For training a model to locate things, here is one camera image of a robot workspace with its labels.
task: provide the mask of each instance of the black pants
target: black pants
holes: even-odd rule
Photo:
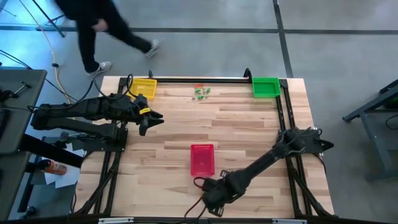
[[[128,25],[120,16],[114,4],[111,1],[107,2],[107,6],[96,9],[99,18],[104,19],[106,23],[108,23],[107,33],[131,47],[139,49],[142,53],[148,52],[152,44],[148,40],[131,33]],[[85,66],[85,70],[89,73],[95,72],[99,66],[99,63],[94,59],[96,32],[84,21],[77,21],[76,26],[78,30],[81,59]]]

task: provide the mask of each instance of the concrete floor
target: concrete floor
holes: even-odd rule
[[[272,0],[115,2],[131,27],[277,27]],[[9,0],[5,8],[16,9],[16,3]],[[394,0],[280,0],[279,4],[286,29],[398,29],[395,13],[398,2]],[[0,12],[0,24],[16,19],[4,14]],[[31,24],[31,21],[16,23]],[[90,79],[85,76],[80,61],[76,33],[66,33],[64,39],[55,32],[48,35],[62,66],[61,82],[67,92],[79,98]],[[147,60],[140,52],[106,34],[98,35],[96,58],[114,63],[106,75],[145,75],[151,69],[154,75],[240,77],[249,67],[257,77],[286,77],[278,34],[139,35],[162,41],[156,57]],[[0,37],[0,49],[31,67],[46,69],[47,78],[54,81],[50,49],[40,32],[0,30]],[[379,167],[374,149],[359,120],[345,124],[341,117],[397,79],[398,36],[288,34],[286,39],[294,77],[305,79],[314,122],[323,129],[323,138],[335,143],[335,147],[325,153],[335,213],[344,218],[396,222],[398,180],[365,181],[364,175]],[[16,65],[2,57],[0,61],[4,66]],[[93,90],[88,97],[97,95]],[[46,83],[38,104],[63,101],[65,98]],[[40,138],[56,136],[59,130],[39,132],[28,128],[27,132]],[[40,216],[61,215],[68,212],[72,195],[73,187],[55,190],[52,186],[38,186],[30,205],[39,208]],[[20,215],[15,211],[10,218]]]

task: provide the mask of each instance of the wooden tabletop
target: wooden tabletop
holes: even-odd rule
[[[116,93],[119,78],[104,77],[102,91]],[[304,80],[288,79],[288,83],[296,125],[301,129],[313,126]],[[138,134],[135,124],[128,124],[129,138],[119,166],[112,216],[182,217],[201,195],[190,175],[191,144],[214,144],[213,178],[218,179],[222,169],[246,167],[275,143],[280,127],[274,98],[253,98],[251,84],[206,83],[205,87],[211,88],[210,96],[193,100],[193,86],[158,83],[149,106],[164,115],[165,123],[150,128],[146,136]],[[98,185],[103,157],[103,152],[94,152],[83,163],[75,210]],[[303,164],[308,188],[333,213],[321,162],[306,154]],[[298,195],[304,211],[301,191]],[[203,207],[199,203],[188,216],[198,216]],[[208,212],[203,216],[214,217]],[[254,178],[241,198],[225,206],[223,217],[294,217],[285,161],[279,160]]]

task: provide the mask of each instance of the white sneaker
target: white sneaker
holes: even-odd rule
[[[156,39],[153,40],[152,47],[150,48],[150,50],[148,52],[145,53],[145,57],[151,58],[152,56],[154,56],[158,47],[159,47],[159,41]]]
[[[99,67],[98,67],[97,71],[87,73],[87,75],[90,78],[94,78],[94,77],[96,77],[97,75],[99,75],[101,73],[109,71],[109,69],[111,69],[111,68],[112,68],[112,63],[111,62],[101,62],[101,63],[99,63]]]

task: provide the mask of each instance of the yellow basket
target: yellow basket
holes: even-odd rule
[[[130,92],[136,96],[138,94],[142,94],[148,100],[152,100],[153,98],[155,98],[156,83],[157,81],[153,79],[135,78],[132,81]],[[127,93],[127,95],[130,96],[130,98],[134,99],[134,97],[130,93]]]

